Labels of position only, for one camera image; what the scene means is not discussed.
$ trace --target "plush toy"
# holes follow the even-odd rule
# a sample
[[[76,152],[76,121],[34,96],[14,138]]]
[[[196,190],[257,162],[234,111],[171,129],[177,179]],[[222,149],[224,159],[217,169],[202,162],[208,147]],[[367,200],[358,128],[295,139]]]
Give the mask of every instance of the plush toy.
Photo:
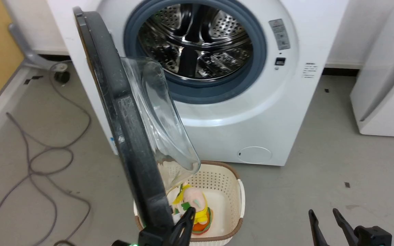
[[[193,234],[200,235],[208,231],[212,222],[212,211],[200,189],[185,182],[180,185],[180,192],[172,204],[175,207],[175,214],[183,214],[190,207],[196,209]]]

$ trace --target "metal bracket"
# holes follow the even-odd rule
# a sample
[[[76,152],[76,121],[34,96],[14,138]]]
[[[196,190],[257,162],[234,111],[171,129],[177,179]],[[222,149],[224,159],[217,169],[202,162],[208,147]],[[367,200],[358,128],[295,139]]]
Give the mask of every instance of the metal bracket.
[[[53,72],[64,72],[68,68],[68,65],[65,63],[56,64],[56,62],[47,60],[34,52],[30,45],[28,45],[27,40],[22,34],[21,30],[15,23],[10,23],[8,25],[8,30],[10,31],[13,39],[16,41],[17,45],[21,49],[22,53],[24,53],[25,60],[22,62],[22,65],[27,67],[34,67],[45,70],[52,70]]]

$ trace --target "gray cable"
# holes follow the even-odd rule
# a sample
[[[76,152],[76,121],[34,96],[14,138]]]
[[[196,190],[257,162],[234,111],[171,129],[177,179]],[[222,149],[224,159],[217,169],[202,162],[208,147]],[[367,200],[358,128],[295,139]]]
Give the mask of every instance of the gray cable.
[[[53,219],[53,224],[51,225],[50,229],[48,230],[47,234],[44,235],[44,237],[42,237],[39,241],[37,241],[36,243],[32,244],[32,246],[38,246],[39,244],[41,244],[42,242],[44,242],[51,234],[51,232],[53,232],[54,227],[56,226],[56,221],[57,221],[57,205],[56,202],[53,200],[53,198],[48,195],[47,193],[45,193],[43,190],[41,190],[37,184],[35,183],[35,181],[33,180],[33,176],[43,176],[45,178],[48,179],[48,181],[50,181],[50,183],[56,188],[58,189],[61,193],[77,199],[79,201],[82,201],[83,203],[85,203],[88,206],[88,211],[86,212],[86,215],[84,216],[84,218],[81,220],[81,222],[78,224],[78,226],[70,233],[70,235],[62,241],[57,242],[55,245],[59,245],[61,243],[64,243],[65,241],[69,240],[70,237],[72,237],[72,235],[75,234],[75,232],[77,232],[77,230],[81,227],[81,225],[84,223],[84,221],[86,220],[86,218],[89,215],[89,212],[91,211],[91,204],[88,200],[81,198],[79,196],[76,196],[74,194],[71,194],[67,191],[65,191],[63,188],[61,188],[59,185],[57,185],[52,179],[51,176],[53,174],[57,174],[60,173],[62,171],[64,171],[66,168],[68,168],[71,164],[72,161],[74,160],[74,153],[72,152],[72,150],[69,149],[70,146],[72,146],[74,143],[76,143],[78,140],[80,140],[81,137],[83,137],[83,135],[86,133],[86,131],[89,129],[89,126],[91,125],[92,122],[92,118],[91,115],[88,113],[88,111],[86,111],[83,107],[81,107],[79,104],[75,103],[74,101],[70,100],[69,98],[65,97],[64,95],[61,94],[61,92],[59,92],[56,88],[56,86],[53,83],[53,72],[52,69],[60,64],[60,63],[69,63],[71,62],[70,60],[65,60],[62,62],[57,62],[54,65],[52,65],[51,70],[49,71],[49,79],[50,79],[50,84],[53,87],[54,91],[64,100],[66,100],[68,103],[72,104],[73,106],[75,106],[76,108],[80,109],[81,112],[83,112],[84,114],[86,114],[86,116],[88,117],[88,124],[86,125],[86,128],[81,132],[81,134],[76,137],[72,142],[68,143],[67,145],[64,146],[51,146],[51,145],[47,145],[45,143],[42,143],[41,141],[39,141],[37,138],[33,137],[32,135],[30,135],[29,133],[27,133],[22,126],[15,120],[15,118],[10,114],[10,113],[6,113],[7,117],[16,125],[16,127],[19,129],[22,139],[24,141],[25,144],[25,149],[26,149],[26,157],[27,157],[27,168],[28,168],[28,174],[26,177],[24,177],[23,179],[21,179],[18,183],[16,183],[8,192],[7,194],[4,196],[4,198],[1,200],[0,202],[0,209],[2,207],[2,205],[4,204],[4,202],[6,201],[6,199],[9,197],[9,195],[17,188],[19,187],[20,184],[22,184],[24,181],[26,181],[27,179],[31,182],[31,184],[34,186],[34,188],[36,188],[37,191],[39,191],[39,193],[44,196],[48,201],[50,201],[50,203],[53,205],[54,208],[54,219]],[[27,141],[27,137],[31,138],[34,142],[42,145],[44,147],[44,150],[42,150],[41,152],[39,152],[38,154],[34,155],[33,157],[30,157],[30,148],[28,146],[28,141]],[[33,161],[39,157],[42,154],[45,154],[49,151],[67,151],[70,153],[71,158],[69,160],[69,162],[62,168],[59,168],[58,170],[54,170],[54,171],[49,171],[49,172],[41,172],[41,171],[37,171],[34,170],[33,168]]]

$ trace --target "wheel caster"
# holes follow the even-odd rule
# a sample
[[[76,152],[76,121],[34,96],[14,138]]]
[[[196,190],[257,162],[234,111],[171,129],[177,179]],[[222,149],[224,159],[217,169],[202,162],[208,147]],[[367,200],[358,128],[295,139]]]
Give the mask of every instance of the wheel caster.
[[[66,84],[69,81],[70,77],[71,77],[71,75],[70,75],[70,73],[68,71],[56,72],[54,74],[54,79],[56,81],[59,81],[62,84]]]

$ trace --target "white wall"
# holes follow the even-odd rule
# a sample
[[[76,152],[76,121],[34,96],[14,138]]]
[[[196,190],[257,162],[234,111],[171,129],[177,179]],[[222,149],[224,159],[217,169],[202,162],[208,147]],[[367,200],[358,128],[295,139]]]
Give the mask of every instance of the white wall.
[[[5,0],[12,19],[38,53],[67,55],[45,0]],[[328,57],[327,67],[361,68],[394,0],[351,0]]]
[[[327,67],[361,68],[393,6],[394,0],[351,0]]]

